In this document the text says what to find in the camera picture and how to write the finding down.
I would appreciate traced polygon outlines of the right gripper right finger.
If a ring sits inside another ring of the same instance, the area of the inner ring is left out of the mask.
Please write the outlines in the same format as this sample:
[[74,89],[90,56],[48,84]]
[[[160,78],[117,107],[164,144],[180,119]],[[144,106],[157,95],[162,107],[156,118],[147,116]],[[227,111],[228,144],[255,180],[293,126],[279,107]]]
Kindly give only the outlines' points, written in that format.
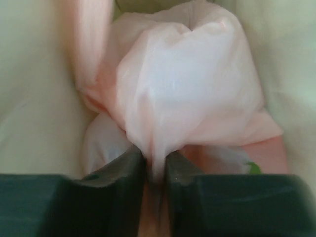
[[295,175],[206,174],[179,152],[166,158],[173,237],[313,237],[316,202]]

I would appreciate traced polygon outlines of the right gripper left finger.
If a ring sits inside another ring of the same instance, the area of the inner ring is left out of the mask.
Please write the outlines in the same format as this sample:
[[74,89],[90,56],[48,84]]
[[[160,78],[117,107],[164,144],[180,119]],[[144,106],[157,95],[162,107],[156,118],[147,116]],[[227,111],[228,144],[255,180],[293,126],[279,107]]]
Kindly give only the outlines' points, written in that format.
[[135,237],[146,162],[128,149],[81,180],[62,175],[0,177],[3,237]]

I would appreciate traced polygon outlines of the beige canvas tote bag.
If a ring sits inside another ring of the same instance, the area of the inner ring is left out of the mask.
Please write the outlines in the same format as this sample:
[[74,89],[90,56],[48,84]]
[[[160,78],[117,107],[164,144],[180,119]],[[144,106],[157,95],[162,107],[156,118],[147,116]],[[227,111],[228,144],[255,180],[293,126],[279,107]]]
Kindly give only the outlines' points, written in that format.
[[[316,3],[220,0],[241,21],[294,173],[316,176]],[[51,0],[0,3],[0,170],[82,175],[93,114],[75,89]]]

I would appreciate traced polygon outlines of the pink plastic grocery bag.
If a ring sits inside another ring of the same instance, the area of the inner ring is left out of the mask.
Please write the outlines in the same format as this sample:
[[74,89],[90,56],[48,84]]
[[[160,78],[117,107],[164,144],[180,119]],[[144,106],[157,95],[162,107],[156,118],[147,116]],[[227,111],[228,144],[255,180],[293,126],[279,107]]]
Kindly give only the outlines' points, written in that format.
[[152,184],[179,151],[214,174],[288,172],[282,129],[264,107],[238,19],[205,0],[112,20],[111,0],[75,0],[76,84],[98,112],[83,142],[85,174],[132,145]]

